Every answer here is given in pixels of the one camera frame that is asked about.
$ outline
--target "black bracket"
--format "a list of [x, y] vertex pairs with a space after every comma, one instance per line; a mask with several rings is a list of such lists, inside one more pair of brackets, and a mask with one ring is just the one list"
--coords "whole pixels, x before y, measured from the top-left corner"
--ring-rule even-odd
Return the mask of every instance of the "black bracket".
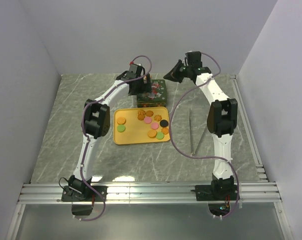
[[[142, 75], [145, 74], [145, 69], [137, 64], [131, 64], [130, 68], [128, 71], [123, 72], [122, 74], [118, 75], [116, 77], [116, 80], [131, 80], [138, 78]], [[137, 94], [142, 94], [142, 93], [150, 93], [152, 92], [152, 83], [151, 83], [151, 78], [150, 74], [146, 75], [146, 79], [138, 79], [132, 82], [128, 82], [129, 85], [129, 95], [137, 95]]]
[[93, 191], [91, 191], [91, 194], [88, 195], [86, 198], [82, 197], [80, 194], [77, 194], [76, 191], [70, 189], [69, 186], [65, 186], [63, 189], [63, 194], [62, 194], [62, 199], [61, 201], [65, 201], [65, 202], [91, 202], [92, 201], [92, 197], [93, 195], [95, 195], [95, 202], [97, 201], [105, 201], [106, 200], [106, 195], [107, 195], [107, 186], [91, 186], [92, 188], [94, 188], [96, 191], [98, 191], [103, 199], [101, 199], [96, 193], [94, 193]]
[[163, 77], [164, 79], [181, 83], [183, 79], [187, 77], [195, 84], [198, 75], [202, 73], [212, 73], [208, 67], [202, 66], [201, 52], [192, 51], [187, 52], [185, 55], [185, 64], [183, 64], [182, 60], [179, 60], [174, 68]]
[[77, 194], [76, 191], [65, 186], [63, 189], [62, 199], [63, 202], [91, 202], [92, 204], [72, 204], [72, 214], [75, 216], [89, 216], [92, 213], [94, 202], [103, 202], [106, 201], [107, 195], [107, 186], [92, 186], [97, 192], [102, 195], [102, 198], [96, 193], [91, 191], [92, 194], [86, 198], [81, 198], [81, 194]]
[[[86, 106], [88, 103], [94, 102], [94, 100], [87, 99], [85, 102]], [[84, 115], [84, 128], [87, 134], [94, 136], [94, 139], [103, 137], [107, 134], [110, 129], [110, 107], [106, 104], [95, 103], [90, 105]]]
[[224, 101], [215, 100], [211, 103], [207, 117], [207, 128], [210, 133], [216, 134], [219, 138], [224, 134], [232, 135], [237, 124], [237, 101], [227, 99]]
[[[196, 201], [224, 201], [226, 195], [216, 197], [213, 195], [212, 187], [210, 185], [196, 185], [195, 190]], [[229, 191], [228, 194], [230, 196], [230, 200], [235, 201], [236, 200], [236, 185], [234, 185], [234, 189], [232, 191]]]

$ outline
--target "white wall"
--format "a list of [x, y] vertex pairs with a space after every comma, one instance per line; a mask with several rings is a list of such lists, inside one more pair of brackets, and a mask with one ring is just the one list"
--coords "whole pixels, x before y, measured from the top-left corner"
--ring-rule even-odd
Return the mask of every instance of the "white wall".
[[29, 182], [60, 76], [18, 0], [0, 0], [0, 240]]
[[[276, 0], [20, 0], [60, 73], [119, 73], [148, 55], [171, 70], [190, 50], [242, 67]], [[215, 70], [210, 60], [205, 64]]]
[[268, 176], [302, 240], [302, 0], [279, 0], [239, 74]]

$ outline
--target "metal rod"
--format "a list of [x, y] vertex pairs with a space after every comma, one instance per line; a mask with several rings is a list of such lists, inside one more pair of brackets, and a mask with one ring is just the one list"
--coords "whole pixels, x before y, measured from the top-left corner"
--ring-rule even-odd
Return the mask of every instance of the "metal rod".
[[191, 132], [191, 109], [189, 110], [189, 128], [190, 128], [190, 146], [191, 146], [191, 155], [193, 155], [193, 139], [192, 139], [192, 132]]
[[[92, 185], [107, 186], [107, 204], [201, 204], [197, 202], [195, 185], [210, 185], [205, 182], [111, 182], [91, 183]], [[276, 183], [250, 182], [240, 183], [241, 201], [250, 203], [281, 202]], [[72, 204], [61, 202], [63, 190], [58, 184], [25, 184], [18, 204]], [[209, 203], [223, 203], [224, 201], [208, 201]], [[77, 202], [74, 204], [88, 204], [92, 202]]]
[[195, 150], [195, 152], [194, 152], [192, 155], [196, 155], [197, 151], [199, 150], [200, 145], [201, 145], [201, 143], [202, 143], [202, 141], [203, 141], [204, 135], [205, 135], [205, 133], [206, 133], [206, 130], [207, 130], [207, 125], [205, 126], [205, 129], [204, 129], [204, 131], [203, 131], [203, 133], [202, 133], [202, 136], [201, 136], [201, 138], [200, 138], [199, 144], [197, 145], [196, 150]]

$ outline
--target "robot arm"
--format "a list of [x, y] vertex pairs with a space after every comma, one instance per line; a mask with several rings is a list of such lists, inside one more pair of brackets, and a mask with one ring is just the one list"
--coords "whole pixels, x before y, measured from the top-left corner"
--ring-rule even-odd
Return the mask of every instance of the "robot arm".
[[[100, 102], [100, 105], [102, 105], [102, 107], [101, 107], [101, 109], [99, 109], [99, 111], [104, 111], [104, 112], [108, 111], [108, 114], [109, 114], [109, 110], [112, 109], [112, 107], [120, 99], [127, 96], [130, 88], [129, 88], [129, 84], [125, 83], [125, 84], [122, 84], [119, 87], [117, 87], [115, 91], [113, 91], [107, 98], [105, 98], [105, 96], [108, 92], [110, 92], [114, 87], [118, 86], [122, 82], [123, 82], [122, 80], [116, 80], [114, 82], [114, 84], [102, 96], [100, 96], [94, 100], [94, 101], [98, 101], [100, 99], [105, 99], [102, 102]], [[91, 179], [91, 177], [93, 175], [93, 173], [92, 173], [93, 162], [95, 160], [96, 152], [97, 152], [98, 146], [101, 141], [101, 137], [95, 138], [93, 135], [90, 135], [90, 134], [89, 134], [89, 138], [90, 138], [90, 142], [88, 143], [88, 150], [85, 155], [84, 166], [83, 166], [83, 176], [84, 176], [85, 180]], [[87, 137], [83, 135], [82, 150], [81, 150], [80, 158], [77, 163], [76, 169], [74, 171], [75, 178], [77, 178], [79, 180], [81, 179], [80, 168], [81, 168], [81, 161], [83, 158], [86, 143], [87, 143]]]
[[[199, 51], [187, 52], [185, 62], [179, 60], [174, 68], [164, 76], [164, 79], [182, 82], [187, 77], [194, 84], [200, 86], [199, 88], [211, 104], [207, 128], [213, 137], [214, 155], [230, 161], [232, 159], [231, 140], [237, 122], [237, 101], [230, 99], [212, 79], [210, 69], [202, 66], [201, 55], [202, 53]], [[211, 182], [214, 198], [224, 199], [229, 193], [234, 192], [234, 188], [230, 165], [223, 160], [216, 159]]]
[[140, 78], [142, 71], [145, 70], [141, 65], [130, 64], [129, 70], [119, 75], [102, 96], [86, 101], [82, 122], [85, 130], [82, 150], [74, 174], [68, 180], [69, 190], [65, 191], [67, 195], [75, 193], [78, 198], [85, 199], [90, 194], [91, 190], [87, 184], [90, 184], [92, 179], [93, 162], [101, 137], [107, 134], [111, 125], [110, 109], [124, 96], [149, 93], [152, 90], [149, 74], [145, 75], [145, 80]]
[[[203, 73], [196, 77], [195, 84], [197, 86], [202, 85], [203, 83], [207, 82], [211, 77], [212, 74]], [[221, 88], [218, 86], [214, 79], [211, 79], [208, 84], [201, 86], [200, 89], [204, 93], [209, 103], [220, 103], [228, 101], [229, 99], [229, 97], [221, 90]], [[214, 155], [231, 160], [232, 134], [227, 133], [218, 136], [217, 134], [213, 133], [212, 137], [214, 142]], [[233, 173], [228, 163], [223, 160], [216, 159], [214, 164], [213, 175], [217, 179], [229, 179], [231, 176], [233, 176]]]

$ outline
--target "marble table surface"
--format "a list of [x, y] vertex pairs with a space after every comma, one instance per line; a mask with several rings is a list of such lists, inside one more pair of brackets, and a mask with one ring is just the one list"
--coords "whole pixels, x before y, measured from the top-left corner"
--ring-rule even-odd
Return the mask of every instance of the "marble table surface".
[[[32, 176], [32, 183], [56, 183], [59, 178], [67, 179], [73, 174], [82, 147], [81, 116], [86, 99], [100, 96], [112, 84], [117, 74], [65, 74], [55, 99], [47, 125], [42, 147]], [[163, 79], [164, 74], [152, 74], [153, 79]], [[215, 78], [222, 90], [235, 97], [229, 75]], [[166, 81], [167, 108], [183, 93], [194, 86], [185, 79], [183, 83]], [[136, 107], [136, 97], [127, 96], [111, 110], [111, 122], [117, 109]], [[178, 147], [190, 154], [189, 110], [191, 109], [191, 132], [193, 148], [196, 149], [206, 126], [210, 104], [198, 89], [187, 95], [176, 110], [172, 123], [173, 138]], [[257, 181], [253, 155], [248, 142], [242, 118], [238, 114], [237, 127], [232, 140], [232, 164], [240, 181]], [[198, 156], [214, 155], [212, 136], [206, 131]], [[116, 145], [113, 142], [113, 128], [102, 138], [94, 175], [103, 181], [112, 181], [121, 176], [130, 176], [138, 182], [153, 181], [210, 181], [214, 160], [193, 160], [182, 156], [170, 141], [132, 145]]]

